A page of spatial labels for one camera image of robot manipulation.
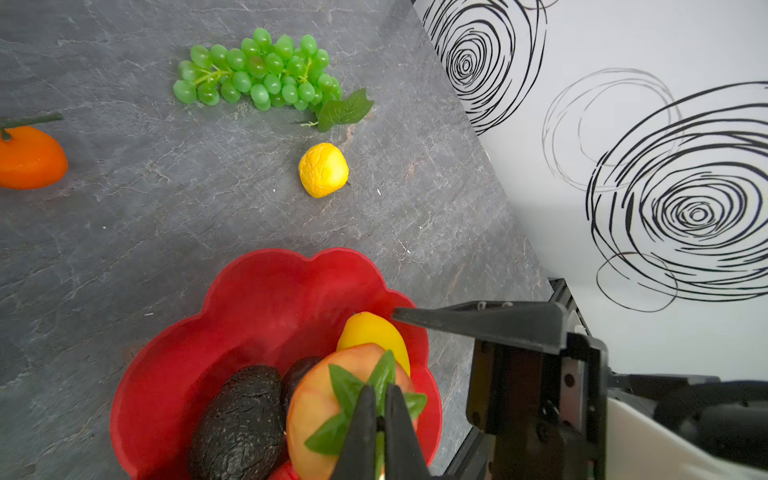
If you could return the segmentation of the red strawberry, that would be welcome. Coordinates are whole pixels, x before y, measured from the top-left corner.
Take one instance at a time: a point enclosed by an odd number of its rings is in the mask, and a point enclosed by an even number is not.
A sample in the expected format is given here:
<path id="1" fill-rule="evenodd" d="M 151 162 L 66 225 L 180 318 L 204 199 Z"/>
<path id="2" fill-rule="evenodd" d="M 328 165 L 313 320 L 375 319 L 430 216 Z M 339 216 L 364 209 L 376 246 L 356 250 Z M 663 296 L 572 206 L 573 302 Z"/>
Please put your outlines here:
<path id="1" fill-rule="evenodd" d="M 363 386 L 374 389 L 376 412 L 384 414 L 387 386 L 403 391 L 412 425 L 430 405 L 396 361 L 375 343 L 338 350 L 313 366 L 296 386 L 286 417 L 292 467 L 300 479 L 328 479 L 336 466 Z"/>

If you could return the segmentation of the yellow pear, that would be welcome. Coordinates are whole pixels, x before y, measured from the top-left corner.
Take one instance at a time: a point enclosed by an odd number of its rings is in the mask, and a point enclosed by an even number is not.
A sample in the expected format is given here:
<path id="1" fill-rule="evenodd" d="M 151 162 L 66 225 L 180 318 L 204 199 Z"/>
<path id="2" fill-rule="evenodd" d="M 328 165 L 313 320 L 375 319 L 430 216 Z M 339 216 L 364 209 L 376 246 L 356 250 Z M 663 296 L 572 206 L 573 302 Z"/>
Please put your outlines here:
<path id="1" fill-rule="evenodd" d="M 306 192 L 313 198 L 323 198 L 347 184 L 350 169 L 338 147 L 320 143 L 302 156 L 298 172 Z"/>

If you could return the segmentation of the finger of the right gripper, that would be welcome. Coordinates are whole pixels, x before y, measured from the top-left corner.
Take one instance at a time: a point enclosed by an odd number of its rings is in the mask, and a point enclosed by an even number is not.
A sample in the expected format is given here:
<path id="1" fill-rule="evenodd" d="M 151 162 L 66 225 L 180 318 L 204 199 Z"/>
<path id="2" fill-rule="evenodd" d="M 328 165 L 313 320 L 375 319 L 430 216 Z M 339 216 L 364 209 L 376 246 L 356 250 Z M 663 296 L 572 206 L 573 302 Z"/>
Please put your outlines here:
<path id="1" fill-rule="evenodd" d="M 474 301 L 440 309 L 397 308 L 392 318 L 426 329 L 558 354 L 567 346 L 567 313 L 554 302 Z"/>

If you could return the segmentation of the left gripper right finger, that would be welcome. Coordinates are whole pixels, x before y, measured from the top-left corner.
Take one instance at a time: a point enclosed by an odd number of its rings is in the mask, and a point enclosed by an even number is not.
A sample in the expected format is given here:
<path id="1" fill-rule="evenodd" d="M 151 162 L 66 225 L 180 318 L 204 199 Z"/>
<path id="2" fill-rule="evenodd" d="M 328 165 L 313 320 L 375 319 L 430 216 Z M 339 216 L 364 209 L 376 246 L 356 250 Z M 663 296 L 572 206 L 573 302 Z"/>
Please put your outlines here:
<path id="1" fill-rule="evenodd" d="M 389 385 L 384 410 L 385 478 L 389 480 L 429 480 L 431 474 L 402 390 Z"/>

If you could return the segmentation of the red flower-shaped fruit bowl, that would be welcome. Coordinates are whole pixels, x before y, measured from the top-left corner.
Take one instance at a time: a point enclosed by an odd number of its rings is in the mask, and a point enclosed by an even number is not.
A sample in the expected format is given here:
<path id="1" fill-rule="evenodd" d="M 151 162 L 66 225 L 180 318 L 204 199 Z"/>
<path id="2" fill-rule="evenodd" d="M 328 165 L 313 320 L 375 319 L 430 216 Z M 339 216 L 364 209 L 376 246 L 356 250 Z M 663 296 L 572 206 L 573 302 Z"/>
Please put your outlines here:
<path id="1" fill-rule="evenodd" d="M 312 257 L 262 249 L 227 265 L 202 310 L 151 340 L 124 374 L 111 410 L 112 445 L 133 479 L 186 479 L 201 416 L 237 371 L 280 372 L 333 353 L 358 312 L 390 317 L 410 307 L 360 252 L 331 248 Z"/>

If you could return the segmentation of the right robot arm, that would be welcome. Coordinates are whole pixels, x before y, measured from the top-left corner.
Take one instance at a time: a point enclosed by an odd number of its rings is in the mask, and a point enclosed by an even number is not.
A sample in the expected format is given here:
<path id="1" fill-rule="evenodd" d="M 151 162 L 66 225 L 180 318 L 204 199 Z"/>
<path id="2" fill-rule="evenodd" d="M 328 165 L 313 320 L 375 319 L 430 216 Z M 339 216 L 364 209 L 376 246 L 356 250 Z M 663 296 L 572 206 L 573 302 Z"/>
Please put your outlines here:
<path id="1" fill-rule="evenodd" d="M 396 321 L 474 340 L 471 431 L 456 479 L 763 479 L 767 385 L 618 374 L 556 302 L 399 308 Z"/>

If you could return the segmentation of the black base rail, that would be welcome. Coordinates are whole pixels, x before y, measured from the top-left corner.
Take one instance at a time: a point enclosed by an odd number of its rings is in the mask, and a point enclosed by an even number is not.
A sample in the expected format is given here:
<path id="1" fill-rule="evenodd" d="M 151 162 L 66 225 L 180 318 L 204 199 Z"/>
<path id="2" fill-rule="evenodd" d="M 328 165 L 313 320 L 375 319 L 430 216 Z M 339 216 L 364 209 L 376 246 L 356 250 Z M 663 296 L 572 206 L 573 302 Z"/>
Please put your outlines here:
<path id="1" fill-rule="evenodd" d="M 564 307 L 568 313 L 568 329 L 574 333 L 590 335 L 590 329 L 583 318 L 567 282 L 563 278 L 551 279 L 553 289 L 551 300 Z M 492 441 L 485 433 L 473 426 L 458 448 L 445 473 L 457 479 L 490 479 Z"/>

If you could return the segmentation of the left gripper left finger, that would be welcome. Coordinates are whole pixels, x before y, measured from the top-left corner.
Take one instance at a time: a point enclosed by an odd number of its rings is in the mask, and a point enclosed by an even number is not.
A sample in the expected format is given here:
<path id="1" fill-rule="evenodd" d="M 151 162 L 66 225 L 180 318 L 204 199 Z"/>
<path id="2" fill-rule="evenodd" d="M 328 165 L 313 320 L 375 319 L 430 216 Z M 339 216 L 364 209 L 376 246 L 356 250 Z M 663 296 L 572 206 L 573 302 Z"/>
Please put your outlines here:
<path id="1" fill-rule="evenodd" d="M 374 389 L 360 391 L 331 480 L 376 479 L 377 409 Z"/>

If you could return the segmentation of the dark avocado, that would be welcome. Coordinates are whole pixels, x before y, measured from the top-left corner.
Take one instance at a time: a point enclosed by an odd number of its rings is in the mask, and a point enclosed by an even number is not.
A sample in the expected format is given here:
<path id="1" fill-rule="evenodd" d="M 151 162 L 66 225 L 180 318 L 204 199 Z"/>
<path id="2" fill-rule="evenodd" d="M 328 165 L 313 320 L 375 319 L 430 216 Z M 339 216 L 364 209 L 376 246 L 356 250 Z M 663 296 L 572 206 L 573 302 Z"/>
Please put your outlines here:
<path id="1" fill-rule="evenodd" d="M 268 365 L 236 372 L 206 407 L 189 453 L 192 479 L 267 479 L 283 459 L 281 377 Z"/>

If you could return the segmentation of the green grape bunch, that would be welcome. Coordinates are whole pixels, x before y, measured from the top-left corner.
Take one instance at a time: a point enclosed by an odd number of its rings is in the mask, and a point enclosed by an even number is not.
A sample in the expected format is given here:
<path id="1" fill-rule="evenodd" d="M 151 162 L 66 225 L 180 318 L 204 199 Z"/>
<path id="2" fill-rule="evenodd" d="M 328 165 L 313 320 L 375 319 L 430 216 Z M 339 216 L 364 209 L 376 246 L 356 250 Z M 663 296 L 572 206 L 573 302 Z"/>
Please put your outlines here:
<path id="1" fill-rule="evenodd" d="M 312 35 L 274 39 L 267 29 L 257 28 L 237 47 L 192 46 L 189 57 L 178 63 L 172 92 L 185 105 L 246 99 L 260 111 L 293 108 L 307 114 L 306 127 L 325 132 L 362 121 L 374 107 L 366 89 L 346 93 L 327 72 L 329 65 L 329 53 Z"/>

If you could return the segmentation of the orange tangerine right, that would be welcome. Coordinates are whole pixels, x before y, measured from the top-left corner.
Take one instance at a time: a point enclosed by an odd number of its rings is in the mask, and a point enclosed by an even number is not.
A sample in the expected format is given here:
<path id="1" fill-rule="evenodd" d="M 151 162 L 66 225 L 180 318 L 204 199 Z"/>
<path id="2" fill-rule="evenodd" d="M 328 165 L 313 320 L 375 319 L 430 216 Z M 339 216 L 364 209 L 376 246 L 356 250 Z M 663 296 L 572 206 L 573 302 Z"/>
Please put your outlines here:
<path id="1" fill-rule="evenodd" d="M 1 187 L 33 190 L 60 181 L 68 171 L 61 145 L 35 125 L 60 121 L 60 113 L 1 121 Z"/>

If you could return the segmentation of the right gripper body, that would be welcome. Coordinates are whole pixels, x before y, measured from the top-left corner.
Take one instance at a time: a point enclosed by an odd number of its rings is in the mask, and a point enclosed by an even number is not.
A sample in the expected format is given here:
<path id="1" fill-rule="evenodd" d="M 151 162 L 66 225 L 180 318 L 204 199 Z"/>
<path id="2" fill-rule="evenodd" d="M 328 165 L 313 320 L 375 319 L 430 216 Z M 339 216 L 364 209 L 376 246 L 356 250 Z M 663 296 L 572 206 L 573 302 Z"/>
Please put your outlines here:
<path id="1" fill-rule="evenodd" d="M 606 478 L 607 360 L 577 333 L 552 353 L 476 341 L 466 417 L 493 439 L 490 478 Z"/>

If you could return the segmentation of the yellow lemon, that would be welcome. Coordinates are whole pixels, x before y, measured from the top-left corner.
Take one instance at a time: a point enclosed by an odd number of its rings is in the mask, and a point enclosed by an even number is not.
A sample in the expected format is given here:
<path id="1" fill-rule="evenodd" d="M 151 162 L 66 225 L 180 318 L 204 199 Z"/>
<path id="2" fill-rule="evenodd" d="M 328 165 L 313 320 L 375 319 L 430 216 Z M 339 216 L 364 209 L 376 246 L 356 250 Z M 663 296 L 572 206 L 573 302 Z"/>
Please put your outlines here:
<path id="1" fill-rule="evenodd" d="M 376 344 L 385 351 L 391 350 L 395 360 L 411 376 L 411 364 L 406 343 L 399 330 L 387 319 L 370 312 L 352 315 L 342 330 L 337 342 L 337 350 Z"/>

